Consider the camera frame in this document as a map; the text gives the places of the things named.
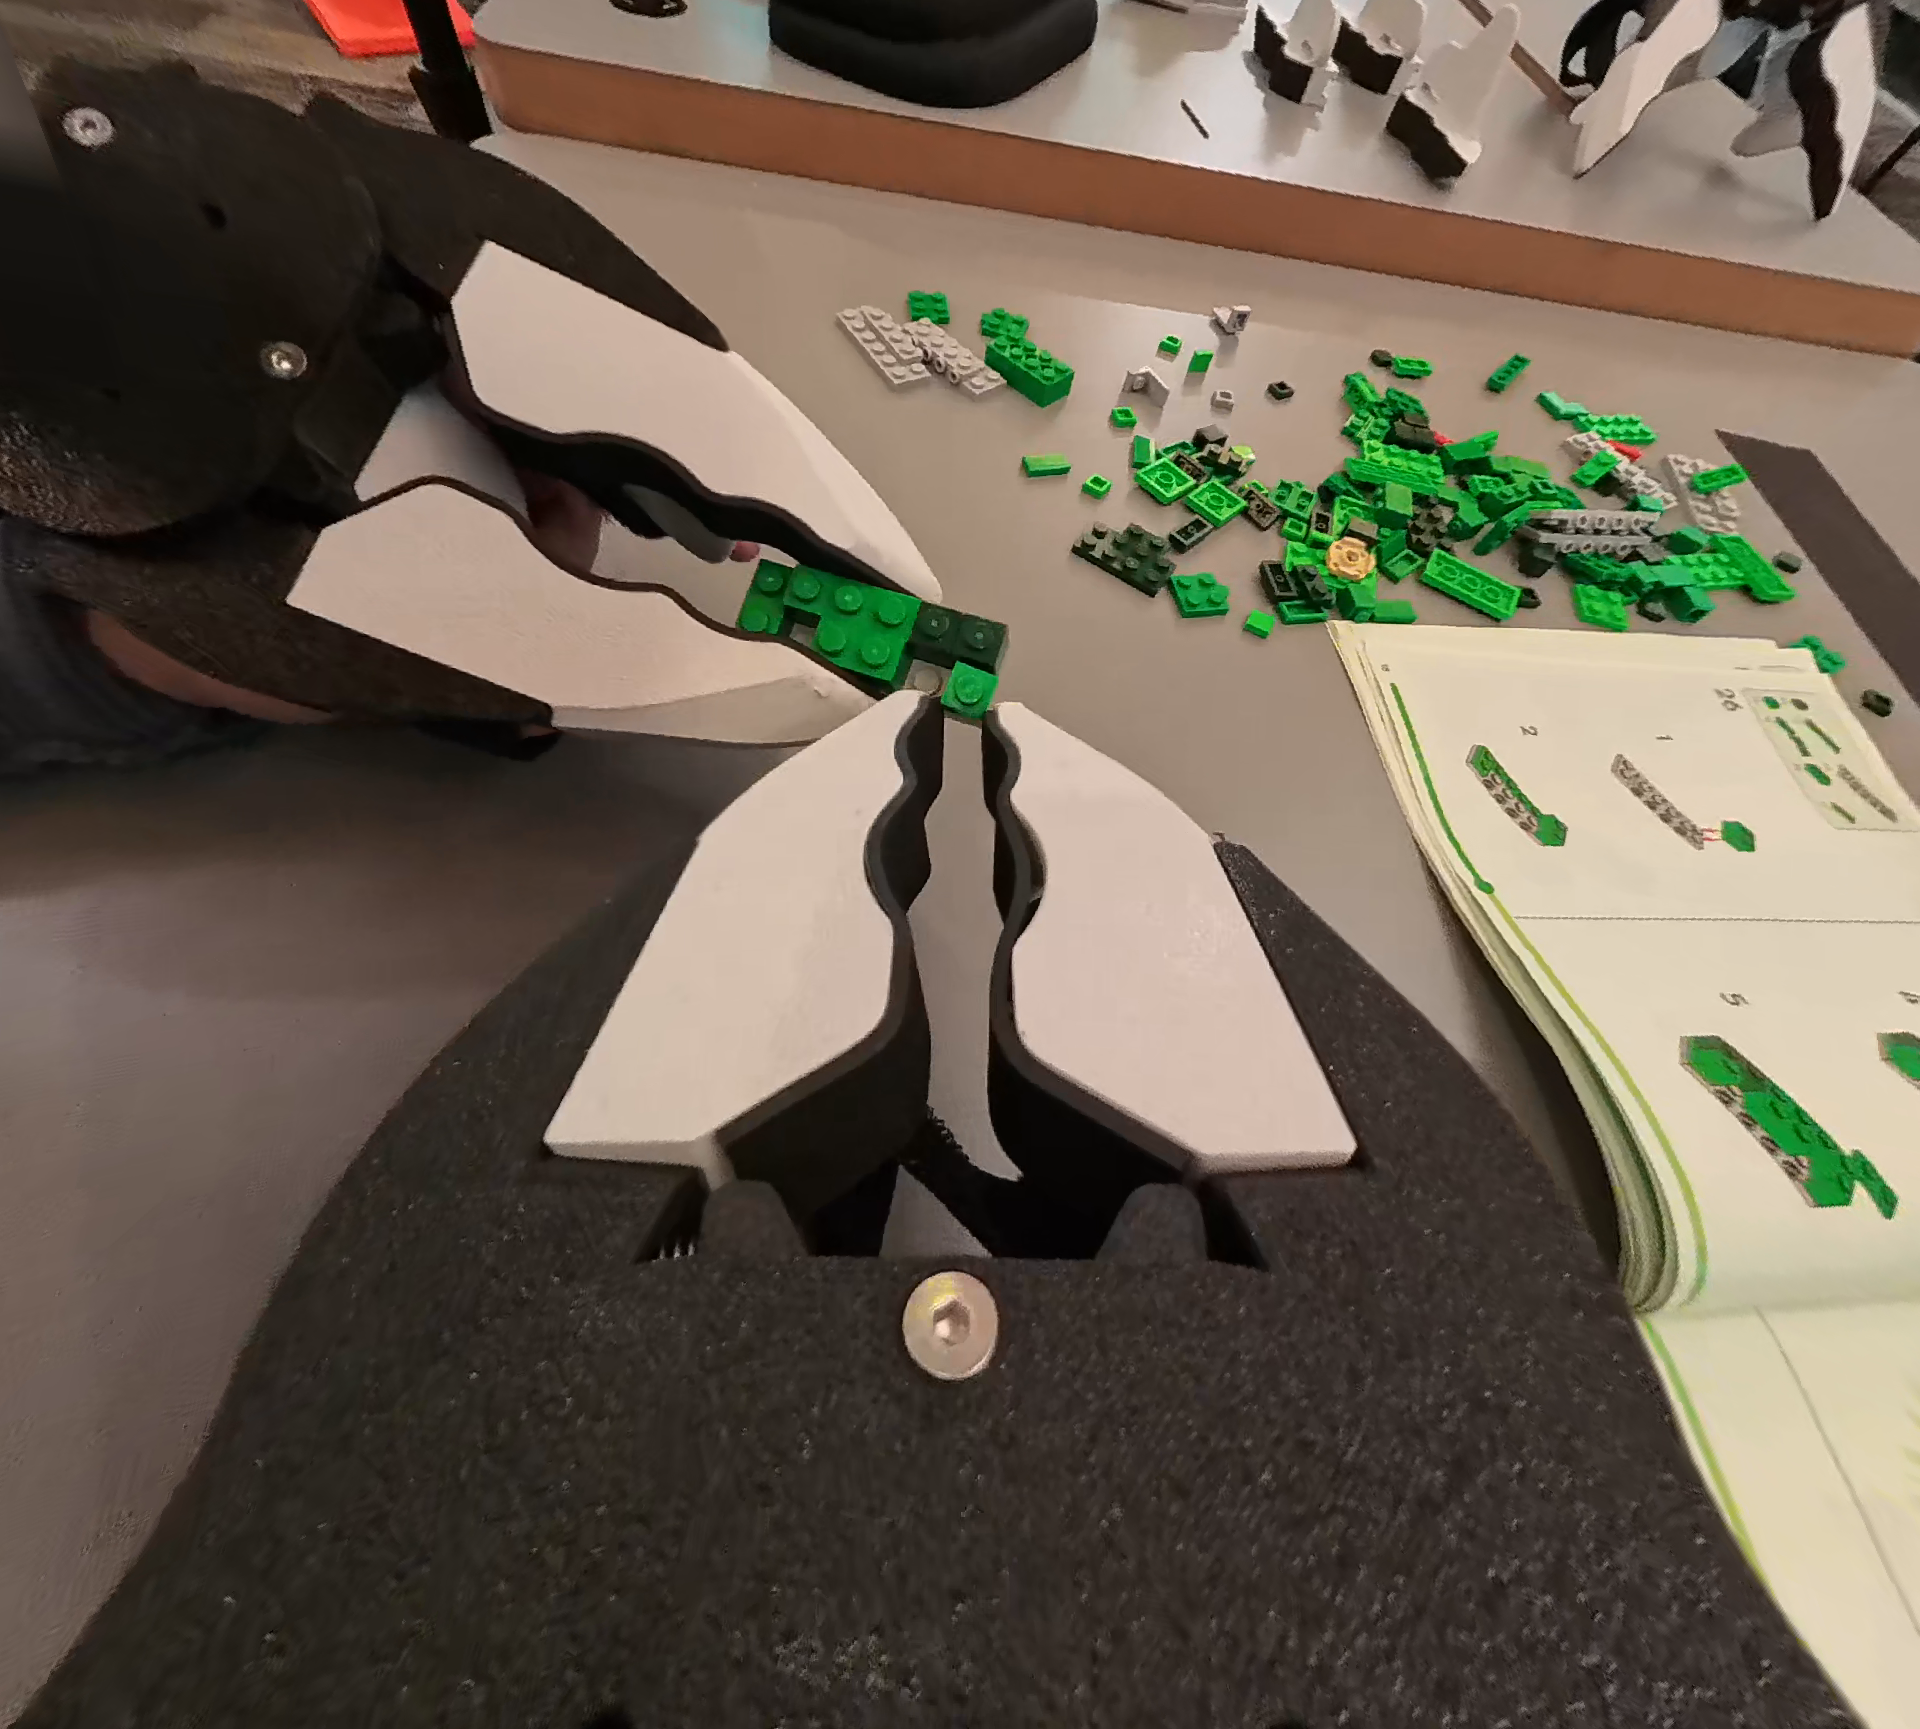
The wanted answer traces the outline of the pile of loose green bricks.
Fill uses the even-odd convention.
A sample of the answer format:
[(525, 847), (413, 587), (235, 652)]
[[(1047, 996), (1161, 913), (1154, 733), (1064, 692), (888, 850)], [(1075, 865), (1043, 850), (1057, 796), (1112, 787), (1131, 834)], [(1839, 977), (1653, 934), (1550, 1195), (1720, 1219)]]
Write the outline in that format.
[(955, 610), (1011, 630), (1000, 691), (1136, 757), (1343, 734), (1333, 635), (1545, 629), (1637, 641), (1710, 622), (1787, 641), (1812, 612), (1773, 552), (1764, 451), (1594, 419), (1323, 330), (1088, 299), (970, 312), (832, 295), (832, 424)]

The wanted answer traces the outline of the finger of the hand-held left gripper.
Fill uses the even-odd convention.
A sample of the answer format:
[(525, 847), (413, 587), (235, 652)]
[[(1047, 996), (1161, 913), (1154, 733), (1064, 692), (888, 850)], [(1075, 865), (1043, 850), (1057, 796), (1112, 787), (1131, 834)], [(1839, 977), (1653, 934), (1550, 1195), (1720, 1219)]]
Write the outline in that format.
[(940, 600), (946, 591), (872, 482), (733, 349), (715, 349), (496, 243), (449, 302), (478, 411), (673, 496), (703, 526)]
[(446, 481), (328, 524), (288, 602), (545, 704), (564, 733), (805, 746), (878, 699), (670, 589), (567, 568), (505, 504)]

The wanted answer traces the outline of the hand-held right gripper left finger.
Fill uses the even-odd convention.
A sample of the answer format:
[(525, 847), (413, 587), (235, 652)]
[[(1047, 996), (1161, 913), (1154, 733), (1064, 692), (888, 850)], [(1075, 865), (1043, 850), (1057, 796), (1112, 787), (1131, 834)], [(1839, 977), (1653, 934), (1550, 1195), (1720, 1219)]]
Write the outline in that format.
[(901, 691), (700, 833), (542, 1142), (775, 1188), (816, 1251), (876, 1256), (930, 1114), (910, 907), (946, 714)]

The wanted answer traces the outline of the brick instruction booklet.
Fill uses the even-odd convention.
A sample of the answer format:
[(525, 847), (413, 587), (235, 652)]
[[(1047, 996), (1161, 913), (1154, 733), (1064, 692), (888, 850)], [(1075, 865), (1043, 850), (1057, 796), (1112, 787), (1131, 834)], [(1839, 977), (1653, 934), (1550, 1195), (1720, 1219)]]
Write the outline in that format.
[(1741, 1550), (1917, 1726), (1917, 800), (1805, 649), (1343, 625), (1407, 826), (1556, 1052)]

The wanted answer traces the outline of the person's left hand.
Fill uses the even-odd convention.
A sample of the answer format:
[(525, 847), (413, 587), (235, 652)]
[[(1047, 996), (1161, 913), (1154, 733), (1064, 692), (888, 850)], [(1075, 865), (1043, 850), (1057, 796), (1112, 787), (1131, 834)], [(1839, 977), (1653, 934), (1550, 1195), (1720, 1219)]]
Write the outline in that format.
[(531, 541), (553, 562), (592, 573), (609, 523), (599, 503), (575, 484), (536, 469), (517, 469), (517, 478)]

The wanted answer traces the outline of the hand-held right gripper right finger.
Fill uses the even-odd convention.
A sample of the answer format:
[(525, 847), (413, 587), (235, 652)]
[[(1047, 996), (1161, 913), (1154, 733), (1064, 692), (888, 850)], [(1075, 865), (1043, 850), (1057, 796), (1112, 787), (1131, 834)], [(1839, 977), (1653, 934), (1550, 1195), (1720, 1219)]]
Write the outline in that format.
[(1347, 1171), (1361, 1144), (1217, 838), (1022, 704), (981, 733), (1000, 936), (988, 1114), (1036, 1252), (1148, 1187)]

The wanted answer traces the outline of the person's left forearm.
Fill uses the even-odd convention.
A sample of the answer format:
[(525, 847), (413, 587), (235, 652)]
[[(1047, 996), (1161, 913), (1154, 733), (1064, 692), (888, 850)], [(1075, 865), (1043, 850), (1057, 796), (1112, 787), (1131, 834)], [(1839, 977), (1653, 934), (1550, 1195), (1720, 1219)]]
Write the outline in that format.
[(134, 769), (246, 742), (326, 711), (207, 676), (35, 573), (45, 536), (3, 526), (3, 772)]

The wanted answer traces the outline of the green and grey brick assembly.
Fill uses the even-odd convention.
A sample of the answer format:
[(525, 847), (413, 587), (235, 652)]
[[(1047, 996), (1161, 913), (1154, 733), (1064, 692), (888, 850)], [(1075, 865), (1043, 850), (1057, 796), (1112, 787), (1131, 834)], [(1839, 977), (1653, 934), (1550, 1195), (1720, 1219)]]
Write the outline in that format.
[[(604, 500), (594, 574), (630, 583), (646, 633), (622, 660), (636, 686), (612, 708), (639, 731), (759, 746), (827, 736), (929, 671), (994, 676), (1000, 621), (950, 608), (912, 536), (862, 478), (777, 490), (717, 488), (682, 471), (626, 481)], [(737, 568), (733, 616), (678, 584), (617, 566), (617, 536), (670, 542)]]

